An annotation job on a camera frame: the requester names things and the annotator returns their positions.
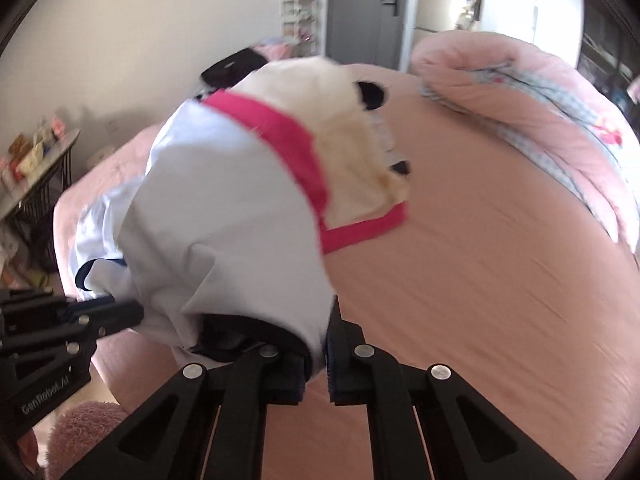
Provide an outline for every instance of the plaid fabric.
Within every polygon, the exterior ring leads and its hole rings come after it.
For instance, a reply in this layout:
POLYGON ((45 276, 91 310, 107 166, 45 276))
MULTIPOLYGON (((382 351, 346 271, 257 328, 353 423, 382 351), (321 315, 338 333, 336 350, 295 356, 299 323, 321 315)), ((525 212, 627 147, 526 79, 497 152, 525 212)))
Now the plaid fabric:
POLYGON ((468 115, 477 124, 485 126, 489 131, 493 132, 506 143, 513 146, 542 171, 554 178, 556 181, 562 184, 562 186, 569 190, 572 195, 574 195, 585 206, 587 206, 596 220, 598 220, 598 222, 600 222, 604 226, 604 223, 602 222, 602 219, 599 218, 596 209, 590 207, 588 201, 585 199, 583 193, 580 191, 571 176, 569 176, 560 166, 558 166, 558 164, 556 164, 556 162, 549 156, 549 154, 545 150, 540 148, 533 140, 529 139, 529 137, 524 136, 505 123, 501 123, 500 121, 495 121, 493 119, 471 113, 466 108, 463 108, 455 104, 454 102, 442 97, 427 86, 423 86, 421 93, 431 101, 440 103, 455 112, 468 115))

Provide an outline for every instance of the pink fuzzy rug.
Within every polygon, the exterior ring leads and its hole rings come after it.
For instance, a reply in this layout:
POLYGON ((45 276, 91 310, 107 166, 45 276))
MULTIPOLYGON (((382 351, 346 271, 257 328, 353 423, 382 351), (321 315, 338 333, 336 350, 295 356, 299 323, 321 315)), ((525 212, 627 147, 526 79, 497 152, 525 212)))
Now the pink fuzzy rug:
POLYGON ((51 431, 47 480, 60 480, 126 417, 119 405, 110 402, 84 402, 71 408, 51 431))

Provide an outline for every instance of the door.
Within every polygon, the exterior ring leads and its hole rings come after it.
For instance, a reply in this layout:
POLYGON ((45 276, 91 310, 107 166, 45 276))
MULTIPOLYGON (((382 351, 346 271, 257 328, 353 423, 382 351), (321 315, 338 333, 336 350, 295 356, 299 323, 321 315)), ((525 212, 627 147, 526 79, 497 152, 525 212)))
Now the door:
POLYGON ((406 0, 329 0, 327 55, 397 69, 406 0))

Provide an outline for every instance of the bed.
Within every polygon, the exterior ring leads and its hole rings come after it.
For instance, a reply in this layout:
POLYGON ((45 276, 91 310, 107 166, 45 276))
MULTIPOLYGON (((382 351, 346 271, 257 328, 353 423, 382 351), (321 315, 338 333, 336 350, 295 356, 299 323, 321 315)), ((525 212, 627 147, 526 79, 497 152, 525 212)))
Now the bed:
MULTIPOLYGON (((343 317, 400 362, 449 364, 578 480, 603 480, 640 428, 633 254, 511 146, 421 96, 418 77, 352 70, 389 90, 381 113, 412 176, 402 227, 326 256, 343 317)), ((143 173, 159 128, 60 198, 68 295, 82 208, 143 173)), ((177 371, 167 347, 133 332, 101 341, 94 364, 128 412, 177 371)), ((266 479, 370 479, 366 410, 331 406, 321 376, 301 406, 270 408, 264 455, 266 479)))

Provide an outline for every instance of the side table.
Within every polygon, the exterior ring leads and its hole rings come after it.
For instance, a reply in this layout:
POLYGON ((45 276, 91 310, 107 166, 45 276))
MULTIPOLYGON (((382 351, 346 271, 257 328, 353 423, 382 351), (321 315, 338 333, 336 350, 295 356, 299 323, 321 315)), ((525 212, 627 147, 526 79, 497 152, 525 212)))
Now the side table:
POLYGON ((0 221, 5 221, 24 241, 45 272, 58 270, 53 247, 55 204, 51 203, 49 184, 59 176, 62 191, 71 187, 71 150, 79 135, 80 130, 69 131, 51 147, 40 165, 0 201, 0 221))

